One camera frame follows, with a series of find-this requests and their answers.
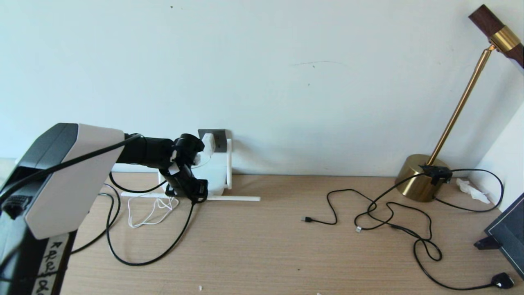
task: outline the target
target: black cable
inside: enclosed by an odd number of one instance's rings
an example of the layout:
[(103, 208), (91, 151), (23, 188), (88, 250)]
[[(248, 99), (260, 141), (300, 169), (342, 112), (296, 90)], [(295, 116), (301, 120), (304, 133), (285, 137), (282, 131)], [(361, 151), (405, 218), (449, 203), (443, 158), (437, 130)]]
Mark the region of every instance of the black cable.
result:
[[(118, 192), (116, 191), (116, 189), (114, 187), (108, 185), (107, 183), (104, 183), (104, 185), (110, 187), (114, 191), (116, 199), (118, 200), (118, 206), (116, 208), (116, 214), (113, 217), (113, 220), (111, 220), (111, 223), (109, 224), (109, 227), (112, 227), (113, 224), (115, 223), (115, 220), (116, 220), (116, 217), (118, 216), (118, 213), (120, 212), (121, 200), (120, 200), (120, 196), (119, 196)], [(108, 196), (108, 197), (111, 198), (111, 202), (112, 203), (115, 202), (115, 198), (111, 194), (99, 193), (99, 196)], [(78, 252), (80, 252), (82, 250), (85, 250), (87, 247), (91, 246), (92, 244), (94, 244), (96, 241), (98, 241), (100, 238), (102, 238), (104, 236), (105, 231), (106, 231), (106, 229), (104, 229), (97, 237), (92, 239), (89, 243), (85, 244), (84, 246), (82, 246), (82, 247), (80, 247), (80, 248), (78, 248), (76, 250), (71, 251), (71, 254), (76, 254), (76, 253), (78, 253)]]
[(109, 235), (109, 226), (110, 226), (110, 219), (111, 219), (111, 211), (113, 210), (113, 204), (111, 203), (111, 207), (109, 209), (110, 213), (109, 215), (107, 216), (107, 223), (106, 223), (106, 231), (105, 231), (105, 234), (106, 234), (106, 237), (107, 237), (107, 243), (109, 244), (109, 249), (111, 250), (111, 253), (113, 254), (113, 256), (116, 258), (116, 260), (120, 261), (121, 263), (125, 264), (125, 265), (129, 265), (129, 266), (144, 266), (144, 265), (149, 265), (149, 264), (152, 264), (154, 262), (157, 262), (158, 260), (162, 259), (164, 256), (166, 256), (174, 247), (175, 245), (178, 243), (178, 241), (180, 240), (180, 238), (184, 235), (185, 233), (185, 229), (188, 227), (188, 224), (189, 224), (189, 220), (191, 219), (191, 214), (193, 213), (193, 208), (195, 206), (195, 202), (191, 202), (191, 209), (189, 210), (189, 214), (188, 214), (188, 219), (185, 221), (185, 225), (184, 225), (184, 228), (182, 229), (182, 231), (180, 232), (180, 234), (178, 235), (177, 239), (173, 242), (173, 244), (171, 244), (171, 246), (169, 246), (169, 248), (164, 251), (162, 254), (160, 254), (159, 256), (157, 256), (156, 258), (154, 259), (151, 259), (149, 261), (145, 261), (145, 262), (128, 262), (128, 261), (125, 261), (124, 259), (120, 258), (116, 253), (115, 253), (115, 250), (113, 249), (113, 245), (111, 244), (111, 238), (110, 238), (110, 235)]
[(138, 133), (135, 133), (131, 137), (129, 137), (128, 139), (120, 141), (119, 143), (115, 143), (115, 144), (110, 145), (108, 147), (96, 150), (96, 151), (91, 152), (91, 153), (87, 153), (85, 155), (76, 157), (76, 158), (71, 159), (69, 161), (65, 161), (63, 163), (57, 164), (57, 165), (55, 165), (53, 167), (50, 167), (50, 168), (47, 168), (47, 169), (40, 170), (40, 171), (38, 171), (38, 172), (28, 176), (28, 177), (25, 177), (25, 178), (15, 182), (14, 184), (9, 186), (9, 188), (0, 196), (0, 203), (3, 202), (12, 193), (16, 192), (17, 190), (19, 190), (20, 188), (22, 188), (23, 186), (25, 186), (28, 183), (31, 183), (33, 181), (42, 179), (42, 178), (44, 178), (44, 177), (46, 177), (46, 176), (48, 176), (48, 175), (50, 175), (50, 174), (52, 174), (52, 173), (54, 173), (56, 171), (62, 170), (62, 169), (67, 168), (69, 166), (73, 166), (74, 164), (80, 163), (82, 161), (91, 159), (93, 157), (96, 157), (96, 156), (99, 156), (101, 154), (104, 154), (104, 153), (110, 152), (112, 150), (115, 150), (117, 148), (120, 148), (120, 147), (128, 144), (131, 141), (139, 139), (141, 136), (142, 135), (140, 135)]
[[(437, 199), (435, 198), (437, 201), (441, 202), (441, 203), (444, 203), (444, 204), (447, 204), (449, 206), (452, 206), (452, 207), (455, 207), (455, 208), (458, 208), (458, 209), (463, 209), (463, 210), (468, 210), (468, 211), (472, 211), (472, 212), (487, 212), (487, 211), (491, 211), (495, 208), (497, 208), (500, 203), (502, 202), (502, 198), (504, 196), (504, 185), (502, 183), (502, 181), (500, 180), (500, 178), (495, 175), (494, 173), (490, 172), (490, 171), (487, 171), (487, 170), (483, 170), (483, 169), (455, 169), (455, 170), (451, 170), (452, 172), (458, 172), (458, 171), (484, 171), (484, 172), (487, 172), (491, 175), (493, 175), (494, 177), (497, 178), (497, 180), (499, 181), (499, 184), (500, 184), (500, 198), (499, 198), (499, 201), (497, 202), (497, 204), (493, 207), (493, 208), (490, 208), (490, 209), (487, 209), (487, 210), (472, 210), (472, 209), (467, 209), (467, 208), (462, 208), (462, 207), (459, 207), (459, 206), (456, 206), (456, 205), (453, 205), (453, 204), (449, 204), (447, 202), (444, 202), (440, 199)], [(424, 274), (429, 278), (431, 279), (433, 282), (435, 282), (436, 284), (442, 286), (442, 287), (445, 287), (445, 288), (448, 288), (448, 289), (451, 289), (451, 290), (457, 290), (457, 291), (466, 291), (466, 290), (478, 290), (478, 289), (484, 289), (484, 288), (489, 288), (489, 287), (496, 287), (497, 285), (494, 284), (493, 282), (489, 283), (489, 284), (486, 284), (486, 285), (481, 285), (481, 286), (475, 286), (475, 287), (470, 287), (470, 288), (455, 288), (455, 287), (450, 287), (450, 286), (447, 286), (443, 283), (440, 283), (439, 281), (437, 281), (434, 277), (432, 277), (429, 272), (424, 268), (424, 266), (422, 265), (422, 263), (420, 262), (420, 259), (417, 255), (417, 244), (422, 242), (422, 244), (424, 245), (424, 248), (426, 250), (426, 253), (428, 254), (428, 257), (430, 257), (432, 260), (434, 261), (440, 261), (442, 260), (443, 258), (443, 255), (442, 255), (442, 251), (440, 250), (440, 248), (433, 242), (431, 241), (431, 239), (433, 238), (433, 231), (432, 231), (432, 220), (431, 220), (431, 217), (424, 211), (418, 209), (418, 208), (415, 208), (415, 207), (411, 207), (411, 206), (407, 206), (407, 205), (403, 205), (403, 204), (399, 204), (399, 203), (396, 203), (396, 202), (387, 202), (386, 203), (386, 206), (388, 207), (388, 209), (391, 211), (391, 215), (389, 216), (389, 218), (387, 220), (381, 220), (379, 218), (377, 218), (376, 216), (373, 216), (371, 214), (371, 212), (373, 212), (376, 208), (377, 208), (377, 201), (379, 199), (381, 199), (382, 197), (384, 197), (387, 193), (391, 192), (393, 189), (395, 189), (397, 186), (401, 185), (402, 183), (410, 180), (411, 178), (414, 178), (414, 177), (418, 177), (420, 175), (424, 175), (424, 174), (416, 174), (416, 175), (413, 175), (411, 177), (408, 177), (402, 181), (400, 181), (399, 183), (395, 184), (394, 186), (392, 186), (390, 189), (386, 190), (385, 192), (383, 192), (380, 196), (378, 196), (376, 199), (374, 200), (371, 200), (370, 198), (366, 197), (364, 194), (360, 193), (359, 191), (357, 190), (354, 190), (354, 189), (340, 189), (340, 190), (337, 190), (337, 191), (332, 191), (332, 192), (329, 192), (326, 196), (326, 199), (327, 199), (327, 203), (329, 204), (331, 210), (333, 211), (333, 215), (335, 216), (335, 222), (334, 223), (329, 223), (329, 222), (322, 222), (322, 221), (319, 221), (319, 220), (316, 220), (316, 219), (313, 219), (311, 217), (304, 217), (302, 220), (303, 221), (306, 221), (306, 222), (318, 222), (318, 223), (322, 223), (322, 224), (327, 224), (327, 225), (335, 225), (338, 221), (337, 219), (337, 216), (336, 216), (336, 212), (333, 208), (333, 206), (331, 205), (331, 202), (329, 200), (329, 195), (331, 193), (334, 193), (334, 192), (343, 192), (343, 191), (353, 191), (353, 192), (357, 192), (359, 193), (361, 196), (364, 196), (366, 199), (368, 199), (371, 203), (370, 205), (368, 206), (366, 212), (363, 212), (361, 214), (358, 214), (355, 219), (354, 219), (354, 224), (355, 226), (357, 226), (357, 229), (360, 230), (372, 230), (372, 229), (376, 229), (378, 227), (381, 227), (385, 224), (389, 225), (391, 228), (394, 228), (394, 229), (399, 229), (399, 230), (402, 230), (404, 231), (406, 234), (416, 238), (415, 242), (413, 243), (413, 256), (415, 257), (415, 260), (417, 261), (417, 264), (419, 265), (420, 269), (424, 272)], [(411, 230), (409, 228), (406, 228), (406, 227), (403, 227), (403, 226), (400, 226), (400, 225), (396, 225), (396, 224), (393, 224), (391, 223), (390, 221), (393, 219), (394, 215), (395, 215), (395, 212), (394, 210), (390, 207), (391, 204), (394, 204), (394, 205), (398, 205), (398, 206), (401, 206), (401, 207), (404, 207), (404, 208), (408, 208), (408, 209), (412, 209), (412, 210), (416, 210), (422, 214), (424, 214), (426, 216), (426, 218), (428, 219), (429, 221), (429, 225), (428, 225), (428, 228), (429, 228), (429, 237), (428, 238), (423, 238), (422, 236), (420, 236), (419, 234), (417, 234), (414, 230)], [(376, 221), (379, 221), (380, 224), (376, 225), (376, 226), (373, 226), (373, 227), (368, 227), (368, 228), (363, 228), (363, 227), (360, 227), (357, 223), (357, 220), (363, 216), (363, 215), (368, 215), (369, 217), (371, 217), (372, 219), (376, 220)], [(434, 257), (433, 255), (431, 255), (431, 253), (429, 252), (429, 248), (428, 248), (428, 244), (430, 244), (438, 253), (438, 255), (436, 257)]]
[(500, 203), (502, 203), (502, 198), (504, 198), (504, 184), (502, 183), (502, 180), (500, 180), (500, 178), (498, 178), (497, 175), (495, 175), (493, 172), (491, 171), (488, 171), (488, 170), (484, 170), (484, 169), (455, 169), (455, 170), (451, 170), (451, 172), (458, 172), (458, 171), (483, 171), (483, 172), (487, 172), (491, 175), (493, 175), (497, 180), (498, 180), (498, 183), (500, 184), (500, 198), (498, 199), (498, 202), (497, 204), (495, 204), (495, 206), (493, 206), (492, 208), (490, 209), (486, 209), (486, 210), (473, 210), (473, 209), (468, 209), (468, 208), (462, 208), (462, 207), (459, 207), (457, 205), (453, 205), (453, 204), (450, 204), (448, 202), (445, 202), (441, 199), (438, 199), (436, 197), (433, 197), (435, 199), (435, 201), (438, 201), (442, 204), (446, 204), (448, 206), (451, 206), (451, 207), (454, 207), (454, 208), (457, 208), (457, 209), (462, 209), (462, 210), (466, 210), (466, 211), (471, 211), (471, 212), (477, 212), (477, 213), (481, 213), (481, 212), (488, 212), (488, 211), (491, 211), (495, 208), (497, 208)]
[(111, 180), (111, 183), (113, 183), (116, 187), (118, 187), (119, 189), (125, 191), (125, 192), (129, 192), (129, 193), (135, 193), (135, 194), (143, 194), (143, 193), (149, 193), (149, 192), (152, 192), (154, 190), (156, 190), (157, 188), (161, 187), (164, 185), (164, 183), (166, 183), (167, 181), (163, 181), (162, 183), (160, 183), (159, 185), (153, 187), (153, 188), (150, 188), (150, 189), (146, 189), (145, 191), (134, 191), (132, 189), (127, 189), (125, 187), (122, 187), (120, 186), (119, 184), (116, 183), (115, 179), (113, 178), (113, 173), (109, 172), (109, 179)]

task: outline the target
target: brass lamp base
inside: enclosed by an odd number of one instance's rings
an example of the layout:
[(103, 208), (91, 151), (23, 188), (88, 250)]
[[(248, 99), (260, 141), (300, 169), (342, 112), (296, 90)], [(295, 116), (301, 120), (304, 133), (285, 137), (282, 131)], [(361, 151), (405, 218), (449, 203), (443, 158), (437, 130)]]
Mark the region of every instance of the brass lamp base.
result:
[[(422, 168), (419, 165), (425, 165), (429, 158), (430, 156), (421, 154), (407, 157), (404, 166), (402, 166), (402, 169), (395, 180), (395, 184), (410, 176), (423, 173)], [(433, 165), (447, 167), (444, 162), (437, 159), (435, 159)], [(431, 202), (433, 196), (437, 193), (444, 182), (444, 180), (439, 180), (436, 185), (432, 185), (431, 180), (432, 178), (426, 175), (417, 176), (397, 186), (397, 189), (402, 195), (414, 201)]]

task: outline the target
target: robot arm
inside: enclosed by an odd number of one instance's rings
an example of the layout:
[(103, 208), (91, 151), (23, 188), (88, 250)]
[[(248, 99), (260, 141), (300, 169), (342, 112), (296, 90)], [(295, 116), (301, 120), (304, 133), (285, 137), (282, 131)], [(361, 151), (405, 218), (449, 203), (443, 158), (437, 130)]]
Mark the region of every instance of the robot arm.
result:
[[(118, 148), (53, 169), (123, 141)], [(172, 141), (65, 123), (46, 131), (0, 189), (0, 294), (60, 292), (77, 230), (115, 163), (157, 168), (171, 192), (194, 203), (205, 201), (208, 182), (191, 172), (203, 148), (190, 134)]]

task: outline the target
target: white wall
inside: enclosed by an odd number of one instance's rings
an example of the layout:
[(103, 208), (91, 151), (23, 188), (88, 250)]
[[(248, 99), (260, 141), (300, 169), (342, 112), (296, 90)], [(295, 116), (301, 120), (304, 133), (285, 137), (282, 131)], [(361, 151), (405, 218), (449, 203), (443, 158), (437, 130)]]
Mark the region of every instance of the white wall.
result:
[[(0, 156), (57, 122), (226, 128), (240, 173), (393, 176), (431, 153), (487, 47), (482, 3), (524, 36), (522, 0), (0, 0)], [(523, 93), (492, 54), (440, 158), (474, 167)]]
[[(504, 182), (505, 192), (499, 209), (504, 211), (524, 192), (524, 103), (476, 167), (489, 170)], [(498, 202), (500, 185), (491, 175), (474, 172), (470, 179)]]

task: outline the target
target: label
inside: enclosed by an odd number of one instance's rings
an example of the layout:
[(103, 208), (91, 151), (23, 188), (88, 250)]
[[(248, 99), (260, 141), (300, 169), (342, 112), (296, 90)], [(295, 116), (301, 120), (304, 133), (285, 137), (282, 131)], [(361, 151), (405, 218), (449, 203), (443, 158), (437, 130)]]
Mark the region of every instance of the label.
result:
[[(46, 251), (43, 253), (38, 275), (58, 271), (62, 256), (69, 239), (69, 234), (50, 237), (47, 241)], [(51, 295), (57, 274), (36, 279), (31, 295)]]

